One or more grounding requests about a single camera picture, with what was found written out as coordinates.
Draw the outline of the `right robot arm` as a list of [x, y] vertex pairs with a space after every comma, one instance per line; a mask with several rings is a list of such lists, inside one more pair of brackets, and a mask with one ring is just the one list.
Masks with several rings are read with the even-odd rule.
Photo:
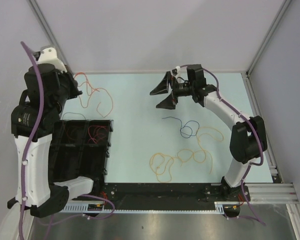
[[230, 167], [222, 177], [220, 194], [232, 201], [244, 191], [244, 183], [252, 166], [262, 166], [264, 151], [268, 148], [265, 122], [259, 115], [249, 116], [236, 109], [220, 93], [220, 83], [208, 84], [205, 73], [215, 77], [201, 64], [184, 65], [187, 79], [179, 81], [181, 66], [167, 71], [160, 83], [150, 91], [151, 96], [167, 94], [156, 105], [158, 109], [174, 110], [180, 97], [192, 97], [193, 101], [214, 113], [231, 131], [229, 150]]

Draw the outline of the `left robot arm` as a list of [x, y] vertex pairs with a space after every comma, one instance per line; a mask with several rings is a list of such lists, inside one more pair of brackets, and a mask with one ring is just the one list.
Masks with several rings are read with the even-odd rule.
[[67, 100], [81, 94], [68, 72], [51, 63], [32, 66], [24, 74], [26, 89], [11, 113], [11, 133], [18, 156], [18, 188], [8, 201], [11, 209], [19, 203], [33, 217], [44, 218], [60, 212], [69, 200], [85, 195], [100, 196], [101, 188], [86, 176], [50, 182], [49, 151], [53, 130]]

